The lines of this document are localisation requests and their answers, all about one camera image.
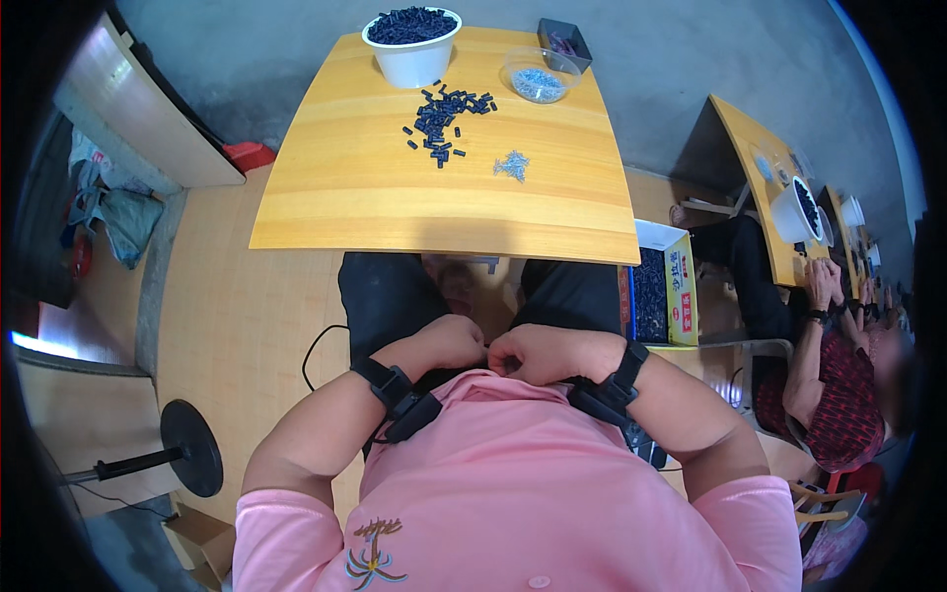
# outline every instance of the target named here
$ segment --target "pink shirt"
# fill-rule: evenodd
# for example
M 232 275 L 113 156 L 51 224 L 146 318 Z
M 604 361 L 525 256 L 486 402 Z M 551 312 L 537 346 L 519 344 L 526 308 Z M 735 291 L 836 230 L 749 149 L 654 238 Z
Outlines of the pink shirt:
M 786 481 L 731 481 L 689 504 L 564 386 L 471 370 L 440 416 L 372 447 L 345 532 L 303 493 L 237 503 L 248 590 L 799 590 Z

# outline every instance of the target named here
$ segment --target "box of black parts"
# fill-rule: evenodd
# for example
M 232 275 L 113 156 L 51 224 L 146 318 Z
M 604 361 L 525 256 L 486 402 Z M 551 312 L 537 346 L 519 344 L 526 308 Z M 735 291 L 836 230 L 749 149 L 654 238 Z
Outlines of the box of black parts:
M 580 72 L 584 72 L 585 68 L 592 63 L 592 54 L 589 53 L 588 45 L 585 44 L 579 28 L 575 25 L 552 19 L 540 19 L 536 34 L 539 35 L 540 46 L 564 55 L 578 67 Z
M 621 268 L 625 335 L 657 346 L 697 347 L 697 284 L 686 230 L 634 222 L 641 264 Z

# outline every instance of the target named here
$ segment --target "black pants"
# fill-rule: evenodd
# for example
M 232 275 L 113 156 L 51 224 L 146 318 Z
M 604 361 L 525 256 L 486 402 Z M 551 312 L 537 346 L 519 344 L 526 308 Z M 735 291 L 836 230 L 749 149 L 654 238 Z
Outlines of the black pants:
M 789 306 L 782 303 L 773 283 L 762 228 L 748 216 L 737 216 L 690 230 L 694 257 L 730 270 L 737 290 L 740 314 L 753 339 L 788 339 L 795 342 L 798 319 L 806 312 L 806 294 L 791 292 Z
M 522 285 L 527 301 L 511 327 L 535 323 L 621 334 L 614 265 L 529 260 Z M 417 255 L 346 253 L 339 290 L 352 360 L 413 335 L 451 311 Z M 432 370 L 418 388 L 440 386 L 464 369 Z

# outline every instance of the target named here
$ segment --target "embroidered tree design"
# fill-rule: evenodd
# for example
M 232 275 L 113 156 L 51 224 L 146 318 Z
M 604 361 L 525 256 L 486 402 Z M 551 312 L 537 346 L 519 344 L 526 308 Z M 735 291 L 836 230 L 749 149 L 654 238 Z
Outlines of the embroidered tree design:
M 370 583 L 379 577 L 386 582 L 403 582 L 407 579 L 407 574 L 403 576 L 393 576 L 382 571 L 382 567 L 391 565 L 391 554 L 385 553 L 382 559 L 382 552 L 378 549 L 378 537 L 383 534 L 391 534 L 402 529 L 402 521 L 397 520 L 378 520 L 371 522 L 366 527 L 361 527 L 355 531 L 355 536 L 364 536 L 366 543 L 371 543 L 371 555 L 369 559 L 365 558 L 365 550 L 359 553 L 358 559 L 352 550 L 348 550 L 348 561 L 346 562 L 346 573 L 350 578 L 365 578 L 355 588 L 355 592 L 364 590 Z

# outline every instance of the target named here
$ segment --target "hand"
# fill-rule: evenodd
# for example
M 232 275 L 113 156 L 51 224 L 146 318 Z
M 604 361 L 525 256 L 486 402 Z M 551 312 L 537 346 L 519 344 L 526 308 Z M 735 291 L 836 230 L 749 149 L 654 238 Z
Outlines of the hand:
M 862 282 L 862 289 L 858 292 L 858 301 L 866 306 L 875 301 L 875 282 L 871 281 L 871 278 L 866 278 Z
M 806 265 L 806 294 L 809 306 L 817 311 L 827 311 L 832 296 L 831 275 L 825 260 L 811 260 Z
M 487 362 L 500 376 L 536 386 L 573 376 L 598 384 L 618 369 L 626 345 L 624 337 L 608 332 L 520 325 L 490 345 Z
M 415 383 L 435 368 L 475 366 L 487 357 L 487 348 L 483 332 L 470 318 L 445 314 L 371 357 L 386 366 L 398 366 Z
M 842 291 L 842 268 L 831 259 L 824 259 L 831 277 L 831 301 L 835 306 L 845 304 L 845 292 Z

